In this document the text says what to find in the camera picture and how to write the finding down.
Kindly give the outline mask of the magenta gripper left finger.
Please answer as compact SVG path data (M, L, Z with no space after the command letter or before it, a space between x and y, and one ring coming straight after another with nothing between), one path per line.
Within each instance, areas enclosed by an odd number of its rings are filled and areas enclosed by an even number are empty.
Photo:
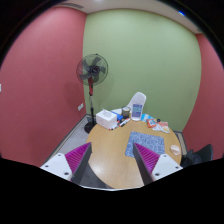
M66 154L57 153L41 169L79 185L91 153L91 143L86 143Z

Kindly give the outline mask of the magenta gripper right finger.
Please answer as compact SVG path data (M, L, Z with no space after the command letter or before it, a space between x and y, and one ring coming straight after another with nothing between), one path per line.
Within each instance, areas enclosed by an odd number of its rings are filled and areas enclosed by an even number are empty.
M137 143L133 144L133 154L145 185L182 169L168 154L159 155Z

